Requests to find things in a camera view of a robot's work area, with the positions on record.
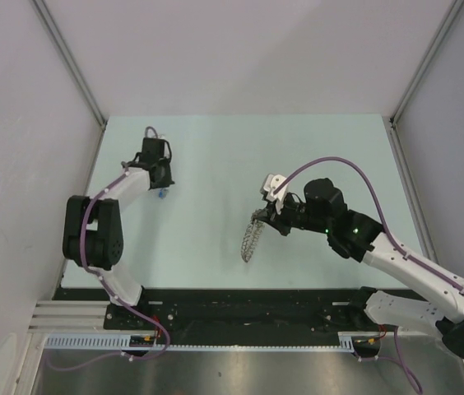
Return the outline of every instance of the small blue item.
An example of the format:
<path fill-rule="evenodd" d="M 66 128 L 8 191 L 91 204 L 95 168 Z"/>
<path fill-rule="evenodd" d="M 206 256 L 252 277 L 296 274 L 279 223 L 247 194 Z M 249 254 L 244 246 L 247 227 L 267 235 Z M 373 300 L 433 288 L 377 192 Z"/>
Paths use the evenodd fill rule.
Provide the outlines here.
<path fill-rule="evenodd" d="M 164 199 L 164 198 L 166 198 L 167 194 L 168 194 L 168 189 L 167 188 L 159 189 L 159 198 Z"/>

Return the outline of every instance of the light blue table surface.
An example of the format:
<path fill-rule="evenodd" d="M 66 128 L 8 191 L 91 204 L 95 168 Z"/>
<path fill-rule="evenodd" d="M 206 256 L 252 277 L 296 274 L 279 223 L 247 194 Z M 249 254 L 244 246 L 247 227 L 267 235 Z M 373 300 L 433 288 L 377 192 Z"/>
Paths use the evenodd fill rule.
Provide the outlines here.
<path fill-rule="evenodd" d="M 112 117 L 89 187 L 97 193 L 116 178 L 120 162 L 140 151 L 154 126 L 173 151 L 175 185 L 156 191 L 122 215 L 123 259 L 144 287 L 154 288 L 396 288 L 403 285 L 362 263 L 345 260 L 326 236 L 266 227 L 250 263 L 239 254 L 268 173 L 288 175 L 320 156 L 342 156 L 369 176 L 395 235 L 420 251 L 406 196 L 379 115 Z M 340 163 L 316 165 L 290 183 L 303 198 L 311 179 L 328 177 L 349 208 L 378 218 L 364 182 Z M 69 263 L 63 287 L 100 287 Z"/>

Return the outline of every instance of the coiled wire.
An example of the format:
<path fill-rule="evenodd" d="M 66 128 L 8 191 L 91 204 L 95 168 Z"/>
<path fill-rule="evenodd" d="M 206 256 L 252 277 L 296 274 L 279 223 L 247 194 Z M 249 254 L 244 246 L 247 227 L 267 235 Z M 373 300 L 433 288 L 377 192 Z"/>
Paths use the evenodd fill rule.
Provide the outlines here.
<path fill-rule="evenodd" d="M 263 227 L 265 224 L 256 219 L 256 215 L 261 211 L 256 210 L 248 223 L 247 230 L 245 231 L 245 236 L 243 237 L 243 243 L 241 244 L 241 258 L 245 263 L 250 261 L 250 258 L 254 254 L 254 249 L 258 245 L 259 236 L 263 232 Z"/>

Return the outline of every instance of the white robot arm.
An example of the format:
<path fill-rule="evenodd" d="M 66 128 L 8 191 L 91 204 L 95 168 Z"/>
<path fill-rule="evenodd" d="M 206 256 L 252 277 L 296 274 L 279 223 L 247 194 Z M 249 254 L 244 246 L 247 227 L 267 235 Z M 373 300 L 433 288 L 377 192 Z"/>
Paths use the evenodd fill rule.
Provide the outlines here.
<path fill-rule="evenodd" d="M 385 224 L 349 210 L 330 179 L 306 184 L 305 202 L 288 192 L 288 182 L 280 174 L 266 177 L 261 193 L 267 206 L 254 213 L 253 221 L 266 223 L 282 235 L 288 235 L 291 228 L 323 233 L 343 258 L 353 258 L 395 277 L 427 301 L 363 287 L 350 306 L 373 323 L 442 339 L 450 351 L 464 359 L 464 278 L 406 247 Z"/>
<path fill-rule="evenodd" d="M 97 276 L 111 291 L 110 298 L 115 304 L 122 301 L 130 306 L 137 305 L 142 293 L 141 284 L 120 260 L 123 253 L 121 213 L 144 192 L 167 188 L 174 183 L 170 161 L 171 149 L 164 138 L 145 137 L 142 151 L 131 162 L 123 163 L 123 175 L 97 196 L 96 201 L 84 196 L 73 196 L 67 201 L 64 256 Z M 94 205 L 85 218 L 91 202 Z M 90 229 L 82 240 L 84 221 Z M 85 250 L 86 263 L 82 262 L 81 249 Z"/>

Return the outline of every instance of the metal sheet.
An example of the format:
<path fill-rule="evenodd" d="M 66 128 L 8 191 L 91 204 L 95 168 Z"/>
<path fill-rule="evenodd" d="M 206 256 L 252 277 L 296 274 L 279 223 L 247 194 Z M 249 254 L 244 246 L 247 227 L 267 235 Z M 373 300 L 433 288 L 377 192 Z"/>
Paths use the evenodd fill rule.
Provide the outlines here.
<path fill-rule="evenodd" d="M 427 337 L 401 339 L 406 362 L 425 394 L 464 395 L 464 368 Z M 98 351 L 45 351 L 54 365 L 71 366 Z M 387 338 L 381 352 L 394 356 Z M 389 362 L 359 364 L 344 353 L 169 352 L 157 360 L 118 357 L 75 372 L 42 367 L 33 395 L 218 395 L 218 394 L 412 394 L 406 378 Z"/>

